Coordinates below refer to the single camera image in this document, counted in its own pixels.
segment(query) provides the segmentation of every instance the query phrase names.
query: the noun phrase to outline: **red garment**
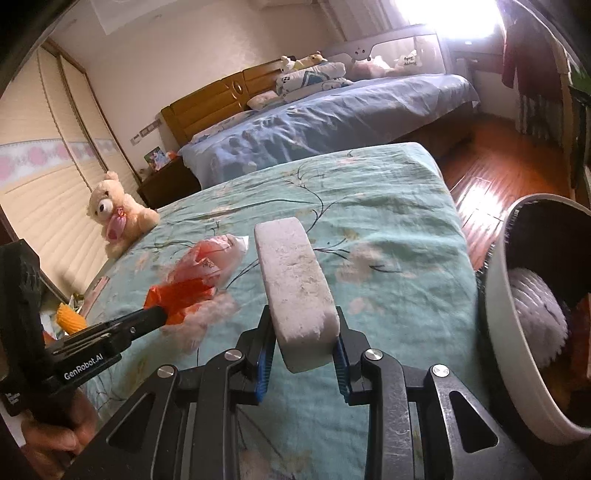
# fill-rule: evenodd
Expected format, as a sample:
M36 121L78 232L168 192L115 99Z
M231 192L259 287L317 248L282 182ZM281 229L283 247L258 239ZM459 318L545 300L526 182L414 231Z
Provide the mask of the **red garment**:
M542 28L531 15L521 15L507 28L502 82L513 88L517 70L520 94L531 99L541 95L547 100L562 103L560 75Z

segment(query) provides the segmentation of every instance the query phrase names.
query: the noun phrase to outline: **bed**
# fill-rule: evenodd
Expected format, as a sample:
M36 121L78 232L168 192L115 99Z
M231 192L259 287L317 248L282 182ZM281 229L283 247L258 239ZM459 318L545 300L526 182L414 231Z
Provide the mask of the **bed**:
M425 25L394 30L327 49L361 60L375 45L429 35ZM446 72L452 70L441 49ZM436 158L470 135L478 95L463 77L423 74L362 80L293 103L271 106L205 141L193 136L239 112L271 90L280 61L246 69L207 85L162 109L185 165L209 188L244 174L348 148L417 141Z
M266 168L160 213L160 224L105 273L110 280L89 323L140 308L149 286L196 241L252 236L258 222L296 216L351 328L404 364L450 366L486 404L475 352L474 272L450 193L421 145L352 149ZM160 365L204 364L258 323L267 300L253 245L227 292L239 310L209 328L198 354L183 353L157 330L86 384L102 420ZM294 375L276 352L264 402L237 415L241 465L255 472L249 479L363 478L368 408L344 403L333 365Z

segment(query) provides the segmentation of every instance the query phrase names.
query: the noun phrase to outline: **white bucket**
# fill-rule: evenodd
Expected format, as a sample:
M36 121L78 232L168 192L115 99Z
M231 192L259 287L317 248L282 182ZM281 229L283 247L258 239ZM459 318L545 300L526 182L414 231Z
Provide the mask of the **white bucket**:
M591 223L591 211L572 200L546 193L528 195L517 200L506 218L512 218L516 209L536 200L564 203L587 214ZM508 222L505 221L486 272L485 289L488 329L503 382L521 418L538 438L552 445L583 440L591 434L591 429L576 425L558 408L535 366L521 329L507 276L505 239L508 228ZM587 241L587 247L591 249L591 238ZM548 252L548 255L560 255L560 252ZM541 273L536 273L550 284Z

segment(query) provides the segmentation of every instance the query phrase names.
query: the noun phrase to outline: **hand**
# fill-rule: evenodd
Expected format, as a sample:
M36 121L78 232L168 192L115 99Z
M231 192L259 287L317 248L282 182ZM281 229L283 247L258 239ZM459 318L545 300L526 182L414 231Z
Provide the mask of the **hand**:
M57 480L68 467L67 453L79 455L95 436L97 414L90 401L76 390L70 419L74 430L39 423L31 416L22 422L26 444L21 447L31 466L43 480Z

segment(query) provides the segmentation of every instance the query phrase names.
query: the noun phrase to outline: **blue bedsheet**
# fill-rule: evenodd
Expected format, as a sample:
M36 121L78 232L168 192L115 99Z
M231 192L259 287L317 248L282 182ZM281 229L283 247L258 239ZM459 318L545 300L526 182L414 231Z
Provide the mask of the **blue bedsheet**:
M264 110L179 154L206 189L280 163L384 145L477 100L457 75L363 80Z
M422 146L370 147L267 168L160 213L160 224L106 272L111 279L90 323L139 309L149 286L195 242L223 233L252 236L256 223L296 216L351 328L403 364L448 365L486 401L474 272L452 197ZM252 237L227 292L239 311L209 328L200 365L234 347L267 302ZM182 353L161 330L136 340L118 364L86 384L101 418L162 364L194 367L197 355ZM361 480L368 413L345 404L332 364L294 375L275 351L267 396L238 413L242 478Z

